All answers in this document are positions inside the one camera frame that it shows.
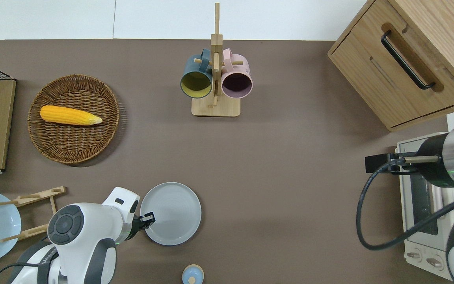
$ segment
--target white wall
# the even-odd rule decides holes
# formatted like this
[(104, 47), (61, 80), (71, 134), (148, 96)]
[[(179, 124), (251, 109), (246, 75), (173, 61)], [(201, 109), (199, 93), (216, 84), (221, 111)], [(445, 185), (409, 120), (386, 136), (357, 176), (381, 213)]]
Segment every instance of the white wall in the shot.
[(366, 0), (0, 0), (0, 39), (336, 40)]

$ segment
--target drawer handle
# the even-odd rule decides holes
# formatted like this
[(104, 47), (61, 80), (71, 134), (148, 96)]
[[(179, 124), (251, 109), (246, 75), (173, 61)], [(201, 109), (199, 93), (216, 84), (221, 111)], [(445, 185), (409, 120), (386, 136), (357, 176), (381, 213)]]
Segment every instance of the drawer handle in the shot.
[(430, 85), (425, 84), (411, 69), (411, 67), (407, 64), (407, 62), (398, 54), (398, 52), (393, 48), (393, 46), (389, 43), (388, 39), (386, 38), (391, 33), (391, 30), (388, 30), (381, 38), (381, 43), (386, 48), (386, 50), (391, 54), (393, 59), (397, 61), (397, 63), (404, 69), (407, 75), (413, 80), (413, 82), (418, 86), (418, 88), (422, 90), (426, 90), (428, 88), (432, 88), (435, 85), (435, 82), (430, 83)]

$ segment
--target toaster oven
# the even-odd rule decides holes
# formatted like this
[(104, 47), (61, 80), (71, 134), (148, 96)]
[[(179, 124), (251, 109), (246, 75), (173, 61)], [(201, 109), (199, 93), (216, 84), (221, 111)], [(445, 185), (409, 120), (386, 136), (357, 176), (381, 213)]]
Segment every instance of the toaster oven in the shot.
[[(397, 143), (397, 153), (418, 151), (434, 133)], [(400, 176), (400, 199), (404, 230), (454, 201), (454, 188), (431, 185), (421, 174)], [(405, 259), (409, 264), (451, 280), (446, 263), (446, 244), (454, 224), (454, 210), (427, 225), (404, 241)]]

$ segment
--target table surface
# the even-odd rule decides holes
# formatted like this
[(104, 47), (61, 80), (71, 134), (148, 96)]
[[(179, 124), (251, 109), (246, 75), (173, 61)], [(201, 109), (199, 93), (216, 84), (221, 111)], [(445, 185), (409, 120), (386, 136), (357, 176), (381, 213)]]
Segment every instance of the table surface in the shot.
[[(209, 283), (447, 283), (407, 264), (403, 245), (371, 252), (355, 233), (364, 156), (446, 131), (445, 117), (388, 132), (327, 58), (332, 43), (224, 41), (249, 61), (254, 88), (239, 117), (212, 118), (191, 115), (179, 86), (186, 59), (207, 40), (0, 41), (0, 70), (18, 79), (0, 193), (64, 185), (63, 207), (101, 203), (116, 186), (141, 198), (167, 181), (193, 189), (203, 211), (194, 237), (166, 247), (140, 233), (120, 244), (113, 283), (180, 283), (192, 263)], [(76, 167), (41, 155), (26, 122), (36, 93), (74, 73), (104, 81), (121, 106), (111, 144)], [(49, 206), (19, 208), (23, 229), (47, 223)], [(401, 232), (396, 177), (375, 180), (363, 222), (373, 243)], [(41, 237), (19, 241), (0, 268)]]

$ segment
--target wooden mug holder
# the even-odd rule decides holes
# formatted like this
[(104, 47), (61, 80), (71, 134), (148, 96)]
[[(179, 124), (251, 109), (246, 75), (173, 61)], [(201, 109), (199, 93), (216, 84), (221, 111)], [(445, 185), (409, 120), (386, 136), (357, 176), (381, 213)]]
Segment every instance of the wooden mug holder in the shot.
[[(220, 3), (215, 3), (215, 34), (211, 35), (211, 59), (213, 70), (212, 90), (209, 95), (192, 99), (192, 114), (195, 116), (236, 117), (241, 114), (241, 99), (223, 94), (220, 86), (223, 64), (223, 36), (220, 34)], [(242, 61), (233, 62), (240, 65)]]
[[(49, 198), (50, 199), (50, 203), (52, 205), (52, 213), (55, 214), (57, 212), (57, 208), (56, 208), (56, 202), (54, 200), (54, 196), (56, 196), (58, 194), (63, 194), (65, 192), (66, 192), (65, 187), (55, 187), (53, 189), (48, 189), (48, 190), (45, 190), (45, 191), (42, 191), (42, 192), (38, 192), (38, 193), (35, 193), (35, 194), (18, 196), (14, 200), (6, 201), (6, 202), (0, 202), (0, 206), (1, 205), (7, 205), (7, 204), (13, 204), (16, 207), (20, 207), (20, 206), (24, 206), (24, 205), (28, 205), (28, 204), (34, 203), (36, 201), (40, 201), (40, 200)], [(9, 241), (11, 239), (18, 239), (18, 241), (20, 241), (21, 239), (26, 239), (28, 237), (32, 237), (34, 235), (44, 233), (44, 232), (47, 231), (47, 228), (48, 228), (48, 223), (44, 224), (44, 225), (41, 225), (41, 226), (38, 226), (38, 227), (34, 227), (34, 228), (31, 228), (31, 229), (28, 229), (28, 230), (24, 230), (24, 231), (20, 232), (20, 234), (16, 234), (16, 235), (13, 235), (11, 237), (6, 237), (4, 239), (1, 239), (1, 242)]]

